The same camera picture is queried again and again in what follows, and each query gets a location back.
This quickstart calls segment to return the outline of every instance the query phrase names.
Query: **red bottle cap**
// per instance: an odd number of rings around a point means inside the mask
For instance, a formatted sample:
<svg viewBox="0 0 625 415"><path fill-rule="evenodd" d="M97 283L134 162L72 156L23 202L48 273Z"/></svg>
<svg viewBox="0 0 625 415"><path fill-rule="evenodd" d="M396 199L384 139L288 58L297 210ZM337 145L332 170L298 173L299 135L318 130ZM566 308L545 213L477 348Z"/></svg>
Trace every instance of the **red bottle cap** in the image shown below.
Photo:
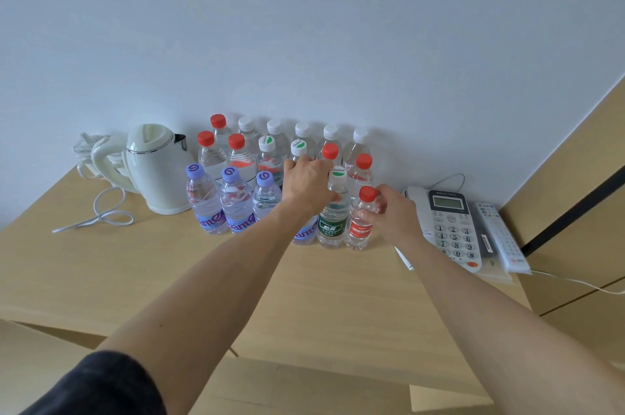
<svg viewBox="0 0 625 415"><path fill-rule="evenodd" d="M198 134L198 143L201 147L210 147L213 143L215 143L215 136L208 130L200 132Z"/></svg>
<svg viewBox="0 0 625 415"><path fill-rule="evenodd" d="M226 126L226 118L222 114L216 113L211 117L211 125L215 128L223 128Z"/></svg>
<svg viewBox="0 0 625 415"><path fill-rule="evenodd" d="M355 159L355 165L362 170L368 170L371 168L371 163L373 163L373 158L368 153L361 153L358 155L358 158Z"/></svg>
<svg viewBox="0 0 625 415"><path fill-rule="evenodd" d="M326 143L321 149L321 154L326 160L335 160L339 156L339 147L336 143Z"/></svg>
<svg viewBox="0 0 625 415"><path fill-rule="evenodd" d="M360 188L360 193L358 194L358 197L360 198L360 201L373 202L377 195L378 192L375 188L372 188L371 186L363 186L362 188Z"/></svg>
<svg viewBox="0 0 625 415"><path fill-rule="evenodd" d="M245 137L241 134L232 134L228 137L228 145L232 150L241 150L245 147Z"/></svg>

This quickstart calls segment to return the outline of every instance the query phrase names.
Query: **white telephone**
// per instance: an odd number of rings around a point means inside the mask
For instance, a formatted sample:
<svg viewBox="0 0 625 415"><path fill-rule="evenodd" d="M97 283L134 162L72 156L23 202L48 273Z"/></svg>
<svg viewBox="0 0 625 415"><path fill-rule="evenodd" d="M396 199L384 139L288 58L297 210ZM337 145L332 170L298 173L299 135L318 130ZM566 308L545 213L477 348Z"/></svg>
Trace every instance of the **white telephone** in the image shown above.
<svg viewBox="0 0 625 415"><path fill-rule="evenodd" d="M417 205L423 236L472 273L482 268L478 235L465 197L460 193L409 186L404 195ZM406 261L402 253L397 253Z"/></svg>

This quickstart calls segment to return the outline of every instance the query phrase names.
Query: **forearm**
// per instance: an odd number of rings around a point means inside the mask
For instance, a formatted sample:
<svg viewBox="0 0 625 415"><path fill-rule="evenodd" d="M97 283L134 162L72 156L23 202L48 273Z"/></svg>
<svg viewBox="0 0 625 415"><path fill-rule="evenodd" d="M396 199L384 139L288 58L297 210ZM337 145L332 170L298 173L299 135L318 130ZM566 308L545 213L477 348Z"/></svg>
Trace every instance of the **forearm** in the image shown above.
<svg viewBox="0 0 625 415"><path fill-rule="evenodd" d="M625 382L609 364L443 256L400 246L484 388L506 413L621 413Z"/></svg>
<svg viewBox="0 0 625 415"><path fill-rule="evenodd" d="M189 269L99 349L134 357L154 379L168 413L187 413L305 222L292 203L278 205Z"/></svg>

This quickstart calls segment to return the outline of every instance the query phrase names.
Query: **white kettle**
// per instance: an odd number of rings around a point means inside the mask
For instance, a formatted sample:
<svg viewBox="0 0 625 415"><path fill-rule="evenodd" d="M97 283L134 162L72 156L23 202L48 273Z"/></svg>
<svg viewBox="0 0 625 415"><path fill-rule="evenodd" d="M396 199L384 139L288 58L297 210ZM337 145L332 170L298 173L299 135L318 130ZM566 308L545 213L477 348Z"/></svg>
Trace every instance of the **white kettle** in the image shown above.
<svg viewBox="0 0 625 415"><path fill-rule="evenodd" d="M128 177L107 158L114 153L121 153ZM185 168L195 160L174 143L174 132L164 125L145 123L128 134L104 138L91 150L91 161L113 186L142 194L155 213L178 214L191 208Z"/></svg>

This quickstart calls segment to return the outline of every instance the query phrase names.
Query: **white cable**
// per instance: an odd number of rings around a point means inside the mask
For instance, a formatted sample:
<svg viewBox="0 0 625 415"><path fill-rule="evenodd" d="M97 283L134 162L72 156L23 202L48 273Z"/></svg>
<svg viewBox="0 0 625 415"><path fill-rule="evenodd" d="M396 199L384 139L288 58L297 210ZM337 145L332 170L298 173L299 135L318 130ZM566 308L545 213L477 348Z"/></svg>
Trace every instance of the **white cable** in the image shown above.
<svg viewBox="0 0 625 415"><path fill-rule="evenodd" d="M112 208L104 211L104 212L99 212L98 211L98 199L100 199L102 196L104 196L107 192L114 190L114 189L121 189L122 192L122 197L121 197L121 201L113 206ZM128 211L120 211L117 210L117 208L119 206L121 206L124 201L126 200L126 191L122 188L119 188L117 186L113 186L111 188L105 189L104 191L102 191L98 196L96 196L95 201L93 202L93 212L96 213L96 216L92 219L87 219L86 221L82 221L82 222L77 222L75 224L72 225L67 225L66 227L61 227L60 229L54 229L52 231L53 234L56 234L57 232L63 232L64 230L67 229L74 229L75 227L84 227L86 225L92 225L95 224L98 221L104 221L104 222L108 222L109 224L113 224L113 225L130 225L134 222L134 216L132 215L132 213L128 212ZM123 214L123 215L127 215L129 216L130 220L129 221L111 221L110 219L107 219L108 216L111 216L113 214Z"/></svg>
<svg viewBox="0 0 625 415"><path fill-rule="evenodd" d="M595 285L592 285L592 284L590 284L588 282L582 282L582 280L575 280L575 279L568 279L566 277L559 277L557 275L550 274L549 272L542 272L540 270L534 270L534 269L531 269L531 270L532 270L533 274L547 275L548 277L554 277L556 279L563 279L563 280L568 280L569 282L581 283L582 285L587 285L590 288L594 288L595 290L599 290L600 292L610 293L611 295L625 295L625 290L623 290L622 292L611 292L609 290L604 290L603 288L596 287Z"/></svg>
<svg viewBox="0 0 625 415"><path fill-rule="evenodd" d="M462 183L460 183L460 186L458 186L458 189L456 190L456 193L459 193L459 192L460 192L460 190L461 190L461 189L463 188L463 186L465 185L465 181L466 181L466 179L467 179L467 177L465 176L465 174L464 174L464 173L454 173L454 174L452 174L452 175L449 175L449 176L447 176L447 177L443 178L442 180L439 180L439 181L435 182L433 185L428 186L428 187L427 187L427 189L432 189L434 186L439 185L439 184L441 184L442 182L447 181L448 179L453 178L453 177L455 177L455 176L462 176L462 178L463 178L463 182L462 182Z"/></svg>

